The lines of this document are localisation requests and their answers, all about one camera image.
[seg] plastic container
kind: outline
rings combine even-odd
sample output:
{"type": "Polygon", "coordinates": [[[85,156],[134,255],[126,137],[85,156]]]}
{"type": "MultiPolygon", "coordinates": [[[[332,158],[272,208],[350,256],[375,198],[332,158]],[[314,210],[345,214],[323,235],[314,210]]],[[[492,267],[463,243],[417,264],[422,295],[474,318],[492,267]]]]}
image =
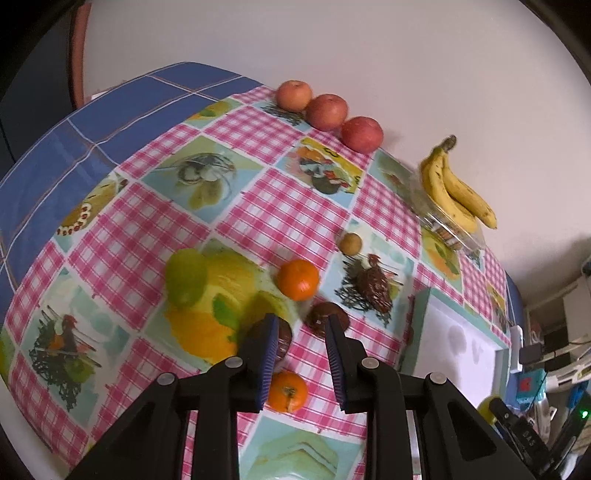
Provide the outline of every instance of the plastic container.
{"type": "Polygon", "coordinates": [[[439,235],[449,248],[464,249],[471,253],[486,247],[480,223],[476,227],[476,232],[468,233],[454,222],[425,192],[419,172],[410,176],[409,188],[411,204],[419,221],[425,228],[439,235]]]}

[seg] small round fruit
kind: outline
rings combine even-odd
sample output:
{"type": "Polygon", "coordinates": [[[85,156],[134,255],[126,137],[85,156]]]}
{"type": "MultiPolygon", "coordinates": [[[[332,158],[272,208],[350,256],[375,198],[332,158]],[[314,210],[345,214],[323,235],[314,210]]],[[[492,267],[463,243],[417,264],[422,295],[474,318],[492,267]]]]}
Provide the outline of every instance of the small round fruit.
{"type": "Polygon", "coordinates": [[[356,116],[343,124],[340,129],[340,139],[351,150],[367,154],[382,144],[384,131],[373,118],[356,116]]]}
{"type": "Polygon", "coordinates": [[[308,398],[308,387],[304,379],[293,372],[273,375],[267,404],[275,411],[294,413],[302,408],[308,398]]]}
{"type": "Polygon", "coordinates": [[[204,256],[193,248],[182,248],[171,255],[164,267],[168,301],[178,309],[188,309],[203,296],[207,283],[204,256]]]}
{"type": "Polygon", "coordinates": [[[306,108],[306,121],[323,132],[334,130],[349,114],[349,106],[344,99],[332,93],[324,93],[313,99],[306,108]]]}
{"type": "Polygon", "coordinates": [[[277,105],[288,112],[303,112],[312,100],[310,85],[301,80],[288,80],[275,93],[277,105]]]}
{"type": "Polygon", "coordinates": [[[320,274],[312,262],[297,258],[283,264],[277,274],[277,288],[294,301],[307,300],[318,289],[320,274]]]}
{"type": "Polygon", "coordinates": [[[347,233],[339,243],[339,250],[347,257],[354,257],[361,252],[363,242],[356,233],[347,233]]]}

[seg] lime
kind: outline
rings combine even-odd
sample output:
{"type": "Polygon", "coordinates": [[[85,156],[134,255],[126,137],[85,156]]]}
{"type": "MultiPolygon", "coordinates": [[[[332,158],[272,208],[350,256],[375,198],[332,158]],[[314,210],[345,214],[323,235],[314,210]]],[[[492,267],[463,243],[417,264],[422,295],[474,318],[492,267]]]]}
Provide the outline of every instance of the lime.
{"type": "Polygon", "coordinates": [[[168,301],[179,309],[191,308],[205,291],[205,258],[193,248],[177,250],[166,262],[164,280],[168,301]]]}

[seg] red apple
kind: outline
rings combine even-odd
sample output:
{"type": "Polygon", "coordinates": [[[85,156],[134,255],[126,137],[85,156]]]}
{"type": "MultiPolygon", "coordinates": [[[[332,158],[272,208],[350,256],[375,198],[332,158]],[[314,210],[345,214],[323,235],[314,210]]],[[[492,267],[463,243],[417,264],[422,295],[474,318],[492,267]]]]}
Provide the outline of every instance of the red apple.
{"type": "Polygon", "coordinates": [[[349,106],[340,96],[324,93],[313,99],[306,109],[306,121],[318,130],[328,132],[343,125],[349,106]]]}
{"type": "Polygon", "coordinates": [[[277,105],[288,112],[303,112],[312,100],[312,89],[306,82],[288,80],[275,93],[277,105]]]}
{"type": "Polygon", "coordinates": [[[384,141],[384,131],[373,118],[356,116],[341,127],[340,140],[358,153],[371,153],[384,141]]]}

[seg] orange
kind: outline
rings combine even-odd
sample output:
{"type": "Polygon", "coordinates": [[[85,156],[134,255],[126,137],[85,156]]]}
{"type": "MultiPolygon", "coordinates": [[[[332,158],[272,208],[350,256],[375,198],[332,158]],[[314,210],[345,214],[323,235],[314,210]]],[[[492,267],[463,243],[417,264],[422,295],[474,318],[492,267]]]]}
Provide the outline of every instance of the orange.
{"type": "Polygon", "coordinates": [[[294,413],[302,408],[308,398],[308,387],[304,379],[293,372],[273,375],[267,404],[275,411],[294,413]]]}
{"type": "Polygon", "coordinates": [[[301,301],[314,296],[320,275],[312,262],[297,258],[282,265],[277,274],[277,288],[286,297],[301,301]]]}

